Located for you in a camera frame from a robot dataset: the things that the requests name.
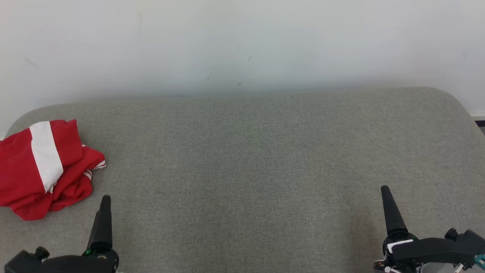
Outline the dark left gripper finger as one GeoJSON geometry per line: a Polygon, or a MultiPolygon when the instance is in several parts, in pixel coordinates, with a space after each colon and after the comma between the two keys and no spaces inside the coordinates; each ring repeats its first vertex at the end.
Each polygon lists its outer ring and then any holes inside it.
{"type": "Polygon", "coordinates": [[[111,249],[112,247],[111,197],[104,195],[92,225],[88,249],[111,249]]]}

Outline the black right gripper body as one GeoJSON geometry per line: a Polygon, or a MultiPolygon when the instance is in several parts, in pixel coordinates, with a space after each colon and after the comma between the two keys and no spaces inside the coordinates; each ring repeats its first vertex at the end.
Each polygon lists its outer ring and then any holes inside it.
{"type": "Polygon", "coordinates": [[[472,230],[458,233],[451,228],[444,238],[422,240],[406,229],[388,232],[383,241],[383,259],[374,262],[376,273],[423,273],[431,263],[451,264],[460,273],[473,266],[484,269],[484,238],[472,230]]]}

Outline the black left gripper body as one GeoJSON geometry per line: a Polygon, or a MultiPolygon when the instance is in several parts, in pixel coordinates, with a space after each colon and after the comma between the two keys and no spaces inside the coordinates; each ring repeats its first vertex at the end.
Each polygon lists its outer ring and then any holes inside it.
{"type": "Polygon", "coordinates": [[[5,264],[6,273],[115,273],[119,256],[111,243],[92,243],[82,255],[49,258],[42,246],[34,253],[19,252],[5,264]]]}

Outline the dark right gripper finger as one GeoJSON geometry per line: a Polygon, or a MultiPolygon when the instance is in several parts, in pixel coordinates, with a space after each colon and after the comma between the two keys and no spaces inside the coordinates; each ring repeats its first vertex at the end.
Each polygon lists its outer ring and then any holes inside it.
{"type": "Polygon", "coordinates": [[[387,185],[381,186],[381,197],[383,202],[383,212],[386,222],[387,235],[397,232],[408,232],[402,215],[394,200],[393,194],[387,185]]]}

